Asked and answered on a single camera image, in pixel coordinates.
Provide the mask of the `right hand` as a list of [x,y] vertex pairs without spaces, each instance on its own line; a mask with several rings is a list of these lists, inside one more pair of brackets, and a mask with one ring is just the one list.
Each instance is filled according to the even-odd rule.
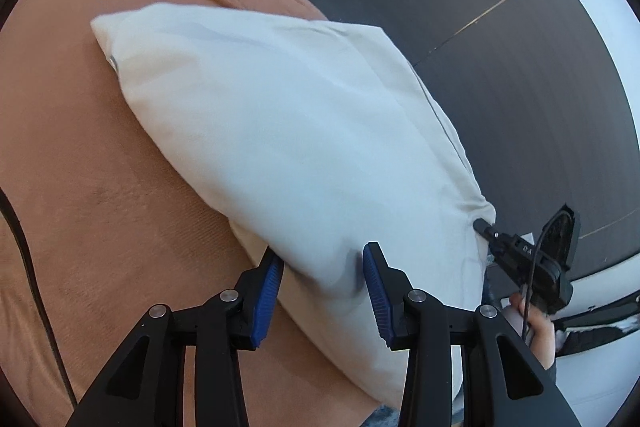
[[526,325],[529,330],[529,349],[542,367],[552,374],[555,369],[555,329],[544,312],[533,305],[526,306],[526,299],[520,293],[509,297],[509,304],[502,310],[506,321],[517,332]]

